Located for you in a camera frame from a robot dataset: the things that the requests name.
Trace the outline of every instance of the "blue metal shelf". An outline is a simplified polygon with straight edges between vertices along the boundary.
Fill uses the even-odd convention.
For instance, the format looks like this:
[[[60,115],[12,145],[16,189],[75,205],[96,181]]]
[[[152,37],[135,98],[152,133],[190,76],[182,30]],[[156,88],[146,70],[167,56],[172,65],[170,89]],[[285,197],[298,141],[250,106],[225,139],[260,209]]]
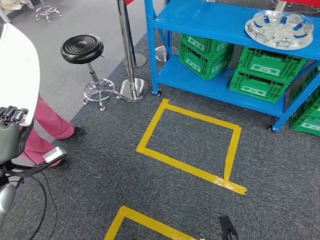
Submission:
[[[190,34],[232,44],[263,49],[272,52],[320,60],[320,44],[313,42],[300,50],[278,50],[252,40],[245,25],[260,9],[230,4],[212,4],[202,0],[171,0],[152,21],[158,29]],[[320,39],[320,18],[308,17],[315,27],[314,39]]]
[[[310,17],[314,24],[313,42],[300,50],[278,50],[257,43],[245,31],[247,21],[261,10],[205,2],[203,0],[166,0],[168,5],[156,16],[152,0],[144,0],[149,60],[153,94],[158,91],[158,84],[182,89],[208,98],[234,104],[278,117],[272,129],[278,131],[288,119],[320,85],[320,73],[310,81],[291,105],[285,108],[285,94],[276,104],[242,95],[227,89],[228,80],[232,74],[229,69],[208,82],[180,64],[177,56],[171,55],[172,32],[184,33],[215,39],[271,52],[314,59],[316,62],[302,70],[299,77],[320,64],[320,18]],[[168,60],[158,74],[155,53],[155,30],[165,29],[166,37],[162,37],[167,48]]]
[[[284,112],[285,95],[278,103],[270,103],[228,89],[228,82],[233,69],[222,72],[213,80],[204,81],[194,72],[182,65],[177,56],[172,55],[163,66],[157,81],[159,84],[182,89],[188,92],[234,104],[243,108],[256,110],[269,115],[282,117]]]

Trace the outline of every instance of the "carpet floor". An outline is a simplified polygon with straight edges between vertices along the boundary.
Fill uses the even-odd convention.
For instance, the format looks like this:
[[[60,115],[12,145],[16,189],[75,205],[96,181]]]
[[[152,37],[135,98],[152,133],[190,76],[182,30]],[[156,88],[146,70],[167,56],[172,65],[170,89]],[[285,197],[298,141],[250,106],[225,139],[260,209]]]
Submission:
[[[269,1],[228,1],[271,9]],[[174,42],[177,43],[175,35]],[[146,38],[136,45],[148,56]],[[149,65],[135,75],[151,86]],[[127,78],[122,65],[109,79],[118,86]],[[240,240],[320,239],[320,148],[318,137],[290,130],[269,132],[275,119],[179,89],[160,86],[128,103],[115,98],[101,112],[96,104],[82,108],[72,123],[86,134],[56,140],[71,159],[63,171],[45,170],[58,209],[54,239],[103,239],[121,206],[140,212],[195,239],[220,240],[218,217],[227,215]],[[240,195],[226,188],[136,152],[162,98],[169,103],[242,127],[230,180],[248,189]],[[165,110],[147,147],[222,177],[231,130]],[[41,174],[37,178],[45,182]],[[28,239],[41,218],[44,197],[32,179],[17,191],[0,239]],[[48,239],[54,224],[51,201],[35,238]],[[168,239],[125,219],[116,240]]]

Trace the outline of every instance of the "pink pants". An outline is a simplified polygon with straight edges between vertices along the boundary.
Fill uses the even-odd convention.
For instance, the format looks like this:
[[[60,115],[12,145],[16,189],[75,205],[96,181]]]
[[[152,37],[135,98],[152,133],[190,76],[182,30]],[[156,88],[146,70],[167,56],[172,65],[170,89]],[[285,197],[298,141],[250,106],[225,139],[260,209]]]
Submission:
[[[66,139],[74,132],[72,125],[50,108],[41,96],[38,98],[34,119],[55,139]],[[38,165],[44,161],[42,155],[54,148],[54,145],[39,137],[33,128],[26,140],[23,155],[26,155],[27,158],[30,158]]]

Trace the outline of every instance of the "black shoe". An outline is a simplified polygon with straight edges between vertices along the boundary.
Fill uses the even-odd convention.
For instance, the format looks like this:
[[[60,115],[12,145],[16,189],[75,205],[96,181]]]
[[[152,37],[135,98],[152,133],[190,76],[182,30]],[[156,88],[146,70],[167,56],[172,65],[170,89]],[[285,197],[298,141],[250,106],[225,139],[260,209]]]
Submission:
[[[73,134],[70,136],[75,137],[75,136],[82,136],[85,133],[85,129],[78,127],[78,126],[74,126],[73,127]]]
[[[66,167],[68,167],[68,160],[64,157],[63,159],[61,159],[61,161],[60,161],[58,164],[55,165],[55,166],[51,166],[50,167],[50,169],[54,169],[54,170],[63,170],[63,169],[66,169]]]

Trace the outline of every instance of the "crate label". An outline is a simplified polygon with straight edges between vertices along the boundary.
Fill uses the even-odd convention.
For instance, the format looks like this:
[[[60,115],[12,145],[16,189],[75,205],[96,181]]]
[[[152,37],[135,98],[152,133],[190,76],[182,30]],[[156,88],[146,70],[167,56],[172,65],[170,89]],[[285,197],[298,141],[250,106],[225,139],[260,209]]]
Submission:
[[[223,67],[226,66],[226,64],[227,64],[227,61],[226,60],[226,61],[224,61],[224,62],[223,62],[221,64],[219,64],[217,66],[213,67],[212,70],[211,71],[211,73],[213,74],[215,71],[217,71],[217,70],[219,70],[220,68],[223,68]]]
[[[252,87],[249,87],[249,86],[245,86],[243,85],[241,90],[245,91],[245,92],[248,92],[251,94],[255,94],[255,95],[259,95],[259,96],[263,96],[263,97],[266,97],[267,95],[266,91],[261,91],[259,89],[255,89],[255,88],[252,88]]]
[[[312,125],[312,124],[309,124],[306,122],[303,122],[303,124],[301,124],[301,127],[311,129],[311,130],[315,130],[315,131],[320,131],[320,126]]]
[[[270,67],[266,67],[266,66],[261,66],[261,65],[257,65],[257,64],[252,64],[252,66],[250,69],[261,72],[261,73],[275,75],[275,76],[279,76],[280,75],[280,70],[278,70],[278,69],[270,68]]]
[[[202,70],[201,67],[199,67],[199,66],[198,66],[198,65],[196,65],[196,64],[195,64],[193,62],[192,62],[192,61],[190,61],[189,58],[186,59],[186,63],[188,64],[189,66],[192,67],[192,69],[195,69],[196,71],[198,71],[199,73]]]
[[[195,39],[192,38],[190,36],[188,38],[188,42],[189,42],[190,44],[192,44],[193,46],[195,46],[195,47],[197,47],[198,49],[201,49],[202,51],[205,51],[205,46],[204,45],[201,44],[198,41],[195,41]]]
[[[226,48],[226,47],[228,47],[228,45],[229,45],[229,43],[227,43],[227,42],[221,43],[220,45],[217,46],[217,52],[220,51],[221,49]]]

